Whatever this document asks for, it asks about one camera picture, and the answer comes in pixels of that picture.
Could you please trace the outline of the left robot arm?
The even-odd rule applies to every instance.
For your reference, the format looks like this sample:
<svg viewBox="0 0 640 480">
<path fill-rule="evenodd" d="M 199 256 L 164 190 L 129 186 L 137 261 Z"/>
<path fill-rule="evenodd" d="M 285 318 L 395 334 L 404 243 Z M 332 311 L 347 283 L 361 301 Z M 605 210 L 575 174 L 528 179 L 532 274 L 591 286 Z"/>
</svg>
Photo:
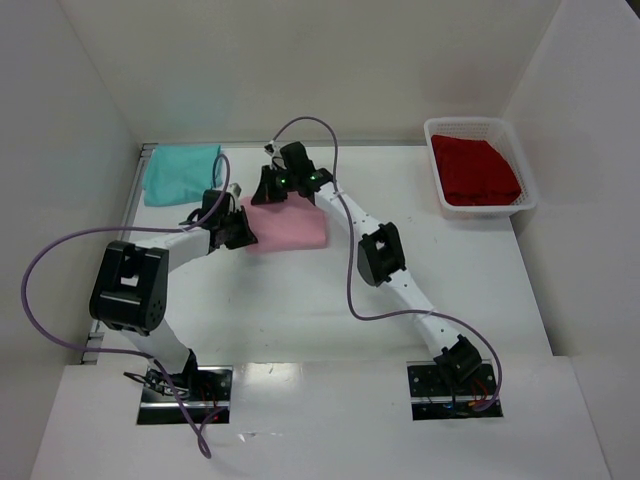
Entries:
<svg viewBox="0 0 640 480">
<path fill-rule="evenodd" d="M 90 315 L 149 357 L 143 382 L 165 395 L 171 390 L 163 371 L 184 399 L 212 384 L 198 370 L 193 350 L 178 340 L 166 319 L 169 274 L 221 247 L 234 250 L 258 242 L 240 193 L 235 183 L 227 192 L 207 190 L 201 207 L 189 214 L 179 232 L 139 243 L 113 241 L 105 250 Z"/>
</svg>

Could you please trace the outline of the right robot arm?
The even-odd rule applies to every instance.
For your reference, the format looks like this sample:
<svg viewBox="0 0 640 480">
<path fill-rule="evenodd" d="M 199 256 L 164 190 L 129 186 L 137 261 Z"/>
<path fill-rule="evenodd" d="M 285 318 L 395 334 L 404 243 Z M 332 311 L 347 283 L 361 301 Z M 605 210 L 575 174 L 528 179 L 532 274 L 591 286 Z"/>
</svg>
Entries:
<svg viewBox="0 0 640 480">
<path fill-rule="evenodd" d="M 278 147 L 271 141 L 265 152 L 270 163 L 261 170 L 251 203 L 281 203 L 296 193 L 345 228 L 349 234 L 347 286 L 352 286 L 353 274 L 358 273 L 367 285 L 387 292 L 400 306 L 397 312 L 353 316 L 362 321 L 412 317 L 446 391 L 458 394 L 481 366 L 480 352 L 460 330 L 464 323 L 438 312 L 415 282 L 397 226 L 363 210 L 327 169 L 314 165 L 302 143 Z"/>
</svg>

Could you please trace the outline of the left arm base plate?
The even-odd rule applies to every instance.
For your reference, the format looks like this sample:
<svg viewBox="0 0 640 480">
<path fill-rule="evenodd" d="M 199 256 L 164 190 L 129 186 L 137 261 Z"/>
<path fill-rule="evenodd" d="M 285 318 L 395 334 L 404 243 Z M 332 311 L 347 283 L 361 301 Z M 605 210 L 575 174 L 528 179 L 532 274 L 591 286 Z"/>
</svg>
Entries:
<svg viewBox="0 0 640 480">
<path fill-rule="evenodd" d="M 178 402 L 164 377 L 151 368 L 142 375 L 125 372 L 124 375 L 142 385 L 138 409 L 138 425 L 185 424 Z M 233 369 L 231 366 L 203 366 L 194 386 L 188 386 L 177 375 L 172 376 L 177 392 L 196 424 L 213 415 L 214 424 L 228 424 Z"/>
</svg>

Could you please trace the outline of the pink t shirt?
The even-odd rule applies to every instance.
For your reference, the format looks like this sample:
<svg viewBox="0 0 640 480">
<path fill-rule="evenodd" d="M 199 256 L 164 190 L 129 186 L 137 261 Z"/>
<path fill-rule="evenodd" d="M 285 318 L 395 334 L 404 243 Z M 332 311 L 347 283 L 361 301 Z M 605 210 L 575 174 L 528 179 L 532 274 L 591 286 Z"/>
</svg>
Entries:
<svg viewBox="0 0 640 480">
<path fill-rule="evenodd" d="M 247 247 L 249 253 L 314 250 L 328 245 L 325 212 L 297 193 L 290 193 L 281 203 L 252 205 L 249 197 L 240 203 L 258 240 Z"/>
</svg>

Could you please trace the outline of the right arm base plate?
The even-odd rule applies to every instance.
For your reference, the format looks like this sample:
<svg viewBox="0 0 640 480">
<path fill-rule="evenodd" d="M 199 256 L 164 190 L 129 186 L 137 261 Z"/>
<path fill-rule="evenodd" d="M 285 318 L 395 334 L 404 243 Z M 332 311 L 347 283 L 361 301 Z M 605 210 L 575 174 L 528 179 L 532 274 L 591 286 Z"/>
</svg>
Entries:
<svg viewBox="0 0 640 480">
<path fill-rule="evenodd" d="M 497 382 L 489 361 L 484 361 L 469 379 L 454 389 L 446 384 L 434 362 L 408 363 L 407 378 L 414 421 L 503 416 L 499 400 L 482 411 L 476 410 L 492 400 L 496 391 Z"/>
</svg>

